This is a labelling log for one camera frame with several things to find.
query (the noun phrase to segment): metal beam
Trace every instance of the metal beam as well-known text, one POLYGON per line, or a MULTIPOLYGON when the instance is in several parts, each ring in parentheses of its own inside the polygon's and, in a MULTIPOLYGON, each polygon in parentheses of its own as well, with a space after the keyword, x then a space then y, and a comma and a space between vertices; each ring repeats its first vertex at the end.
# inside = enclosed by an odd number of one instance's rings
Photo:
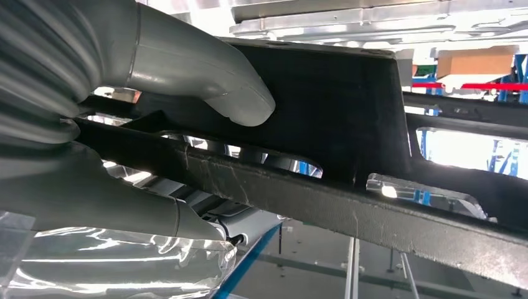
POLYGON ((379 197, 345 184, 331 187, 320 179, 245 164, 176 140, 87 120, 75 121, 81 129, 78 141, 93 148, 103 159, 528 288, 525 232, 404 200, 379 197))
MULTIPOLYGON (((268 263, 275 263, 288 268, 295 268, 310 272, 321 273, 325 275, 346 278, 346 270, 340 267, 329 265, 322 262, 307 262, 304 260, 293 259, 285 257, 284 255, 276 255, 272 253, 262 253, 257 257, 257 260, 268 263)), ((359 281, 369 283, 372 285, 381 285, 389 288, 396 288, 399 290, 411 291, 411 286, 408 281, 389 273, 370 273, 368 271, 359 274, 359 281)), ((452 288, 444 285, 438 285, 430 282, 421 282, 415 280, 416 288, 419 294, 446 298, 446 299, 500 299, 487 294, 476 293, 469 290, 462 290, 460 288, 452 288)))

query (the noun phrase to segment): blue strip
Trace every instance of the blue strip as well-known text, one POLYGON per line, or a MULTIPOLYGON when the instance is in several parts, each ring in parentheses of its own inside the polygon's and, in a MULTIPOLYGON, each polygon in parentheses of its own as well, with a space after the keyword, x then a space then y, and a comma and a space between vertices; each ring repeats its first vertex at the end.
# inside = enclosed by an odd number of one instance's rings
POLYGON ((420 202, 420 194, 422 192, 420 190, 414 190, 414 198, 413 198, 413 201, 414 202, 420 202))
POLYGON ((435 83, 436 79, 433 77, 427 78, 413 78, 413 83, 435 83))
POLYGON ((244 259, 239 263, 237 268, 235 268, 235 270, 231 273, 231 275, 229 275, 229 277, 225 280, 222 286, 220 286, 216 294, 213 296, 213 299, 226 299, 229 294, 233 292, 242 277, 246 274, 251 265, 253 265, 258 255, 271 241, 271 238, 273 238, 275 233, 278 231, 279 227, 280 225, 270 229, 266 234, 264 234, 260 238, 260 240, 253 246, 251 251, 249 251, 244 257, 244 259))
POLYGON ((310 174, 308 171, 309 171, 308 163, 300 161, 299 162, 299 173, 309 176, 310 174))
POLYGON ((426 205, 426 206, 430 206, 431 205, 431 192, 429 192, 429 191, 424 191, 423 192, 422 204, 426 205))

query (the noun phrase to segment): plastic wrap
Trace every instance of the plastic wrap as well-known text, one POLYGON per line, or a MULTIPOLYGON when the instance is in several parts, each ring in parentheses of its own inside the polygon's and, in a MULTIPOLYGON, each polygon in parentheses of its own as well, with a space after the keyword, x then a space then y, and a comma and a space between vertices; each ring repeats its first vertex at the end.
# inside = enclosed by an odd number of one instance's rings
POLYGON ((36 234, 18 228, 20 236, 30 239, 26 250, 18 245, 9 258, 6 229, 12 232, 0 225, 1 260, 11 261, 0 269, 10 269, 11 279, 4 276, 0 292, 5 299, 200 298, 215 290, 235 265, 236 249, 226 241, 92 227, 36 234))

